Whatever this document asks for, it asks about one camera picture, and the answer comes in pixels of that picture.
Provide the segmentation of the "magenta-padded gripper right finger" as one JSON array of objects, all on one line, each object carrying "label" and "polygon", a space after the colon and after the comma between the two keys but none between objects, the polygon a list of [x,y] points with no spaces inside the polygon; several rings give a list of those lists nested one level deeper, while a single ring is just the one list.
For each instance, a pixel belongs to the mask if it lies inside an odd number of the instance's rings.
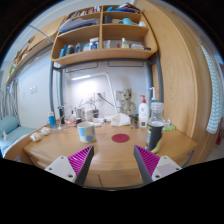
[{"label": "magenta-padded gripper right finger", "polygon": [[145,185],[181,170],[168,156],[159,157],[140,146],[134,146],[134,157]]}]

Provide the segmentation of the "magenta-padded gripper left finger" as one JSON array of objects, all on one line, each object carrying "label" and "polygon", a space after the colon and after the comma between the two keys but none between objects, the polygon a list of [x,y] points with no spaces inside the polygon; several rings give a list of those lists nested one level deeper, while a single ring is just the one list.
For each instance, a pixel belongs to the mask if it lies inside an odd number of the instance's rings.
[{"label": "magenta-padded gripper left finger", "polygon": [[90,145],[68,157],[59,156],[46,168],[46,171],[76,185],[83,186],[93,156],[94,146]]}]

